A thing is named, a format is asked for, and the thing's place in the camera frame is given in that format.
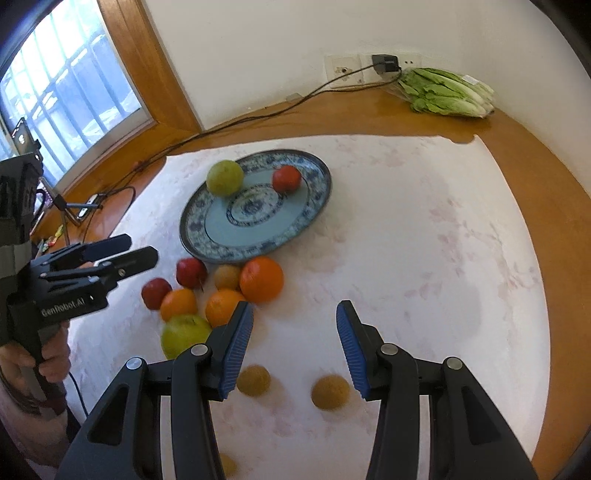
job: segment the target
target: human hand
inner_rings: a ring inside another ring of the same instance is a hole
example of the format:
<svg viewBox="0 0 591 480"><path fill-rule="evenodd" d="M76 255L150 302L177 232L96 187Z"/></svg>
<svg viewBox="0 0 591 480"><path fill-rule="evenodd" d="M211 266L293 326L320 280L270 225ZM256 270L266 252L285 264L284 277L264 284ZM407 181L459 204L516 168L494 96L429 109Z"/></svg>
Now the human hand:
<svg viewBox="0 0 591 480"><path fill-rule="evenodd" d="M72 366L68 345L69 326L70 322L63 322L59 331L41 349L45 361L39 365L39 373L49 383L64 380ZM35 367L35 359L18 343L11 342L0 347L0 368L4 377L19 392L28 395L29 388L20 367Z"/></svg>

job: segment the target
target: wall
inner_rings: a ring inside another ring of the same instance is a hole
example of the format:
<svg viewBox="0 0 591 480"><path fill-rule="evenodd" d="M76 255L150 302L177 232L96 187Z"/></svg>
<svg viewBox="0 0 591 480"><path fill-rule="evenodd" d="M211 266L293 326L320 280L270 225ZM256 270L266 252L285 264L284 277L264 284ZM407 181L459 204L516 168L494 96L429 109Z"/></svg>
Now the wall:
<svg viewBox="0 0 591 480"><path fill-rule="evenodd" d="M144 0L205 128L307 93L327 54L402 49L490 83L591 193L591 79L529 0Z"/></svg>

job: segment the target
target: plate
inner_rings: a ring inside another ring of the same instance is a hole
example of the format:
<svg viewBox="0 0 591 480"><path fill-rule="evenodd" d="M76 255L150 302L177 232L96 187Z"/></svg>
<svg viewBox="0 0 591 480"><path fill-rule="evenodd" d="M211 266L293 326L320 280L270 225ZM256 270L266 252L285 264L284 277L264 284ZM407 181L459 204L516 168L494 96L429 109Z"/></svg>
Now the plate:
<svg viewBox="0 0 591 480"><path fill-rule="evenodd" d="M332 189L328 167L299 150L269 150L237 160L244 171L239 192L214 197L205 183L193 194L180 221L183 246L210 263L242 263L267 255L297 237L322 211ZM296 167L300 188L280 195L271 185L273 172Z"/></svg>

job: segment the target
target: black cable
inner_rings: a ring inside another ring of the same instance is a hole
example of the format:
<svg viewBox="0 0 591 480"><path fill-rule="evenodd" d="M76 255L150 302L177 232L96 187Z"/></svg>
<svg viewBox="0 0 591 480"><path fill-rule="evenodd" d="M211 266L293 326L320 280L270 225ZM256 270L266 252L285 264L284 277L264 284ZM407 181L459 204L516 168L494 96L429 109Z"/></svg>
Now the black cable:
<svg viewBox="0 0 591 480"><path fill-rule="evenodd" d="M80 399L80 405L82 405L82 410L84 411L84 415L86 415L86 418L88 418L88 410L86 409L86 404L84 403L84 398L82 398L82 392L80 392L80 387L78 387L78 382L74 378L74 375L72 375L72 372L68 372L68 375L70 375L70 378L72 379L72 382L74 383L74 388L78 392L78 398Z"/></svg>
<svg viewBox="0 0 591 480"><path fill-rule="evenodd" d="M317 89L312 90L310 93L308 93L308 95L306 95L305 97L302 97L300 100L298 100L296 103L294 103L293 105L290 105L289 107L286 107L282 110L279 110L277 112L273 112L273 113L268 113L267 115L253 115L253 116L246 116L244 118L235 120L229 124L226 125L222 125L221 127L217 127L217 128L213 128L211 130L206 130L205 132L200 132L198 134L194 134L191 135L190 137L186 138L185 140L182 140L170 147L165 148L164 150L160 151L159 153L157 153L156 155L154 155L153 157L151 157L149 160L147 160L146 162L143 162L141 165L139 165L138 167L136 167L135 169L133 169L132 171L130 171L128 174L126 174L125 176L123 176L123 178L121 178L117 183L115 183L114 187L115 188L117 185L119 185L120 183L122 183L123 181L125 181L129 176L135 176L136 174L138 174L141 171L144 171L146 168L148 168L149 166L153 165L154 163L156 163L158 160L160 160L162 157L164 157L165 155L169 154L170 152L172 152L173 150L176 150L177 148L180 148L184 145L186 145L189 142L192 142L194 140L200 140L202 138L208 137L210 135L219 133L223 130L226 130L228 128L232 128L232 127L236 127L237 125L242 125L244 123L247 122L253 122L255 120L267 120L270 118L274 118L276 116L282 115L290 110L293 110L294 108L300 106L302 103L307 102L308 100L310 100L311 98L314 98L317 95L320 95L321 93L327 93L327 92L357 92L360 90L369 90L372 88L378 88L378 87L382 87L384 85L389 85L391 83L394 83L396 80L398 80L398 78L390 81L390 82L384 82L384 83L380 83L377 85L370 85L370 86L366 86L366 87L360 87L360 88L351 88L351 89L342 89L342 90L325 90L324 92L321 92L321 90L325 87L327 87L328 85L330 85L333 82L336 82L337 80L343 79L345 77L348 77L349 75L353 75L355 73L359 73L362 72L364 70L368 70L371 68L374 68L377 65L384 65L384 62L379 62L379 63L374 63L371 65L368 65L366 67L360 68L358 70L354 70L352 72L349 73L345 73L344 75L341 75L339 77L336 77L332 80L329 80L328 82L320 85ZM129 185L129 183L131 182L131 179L128 180L125 185Z"/></svg>
<svg viewBox="0 0 591 480"><path fill-rule="evenodd" d="M135 199L137 198L137 195L138 195L137 190L132 185L126 185L124 187L121 187L120 189L110 189L108 192L99 193L98 195L100 197L100 200L99 200L99 203L97 204L97 207L102 206L102 204L105 201L107 201L107 199L111 198L114 195L117 195L118 193L124 192L125 190L131 190L131 192L132 192L132 196L131 196L131 200L129 201L129 205L125 209L125 211L127 212L127 210L129 210L129 208L134 204ZM86 236L88 235L88 230L90 229L90 224L92 223L92 219L95 217L95 213L98 210L99 210L99 208L92 210L92 213L90 214L90 217L88 218L88 223L86 224L86 229L84 230L84 235L82 236L82 243L86 242Z"/></svg>

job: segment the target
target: red apple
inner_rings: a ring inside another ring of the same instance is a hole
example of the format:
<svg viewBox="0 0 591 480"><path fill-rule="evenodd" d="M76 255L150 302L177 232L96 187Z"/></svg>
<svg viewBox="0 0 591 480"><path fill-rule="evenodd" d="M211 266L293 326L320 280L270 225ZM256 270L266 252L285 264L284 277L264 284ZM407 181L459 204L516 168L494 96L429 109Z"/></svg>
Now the red apple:
<svg viewBox="0 0 591 480"><path fill-rule="evenodd" d="M142 299L150 310L159 310L164 297L172 289L165 279L154 278L143 286Z"/></svg>
<svg viewBox="0 0 591 480"><path fill-rule="evenodd" d="M177 282L185 288L203 288L207 280L205 263L197 258L183 258L177 263Z"/></svg>

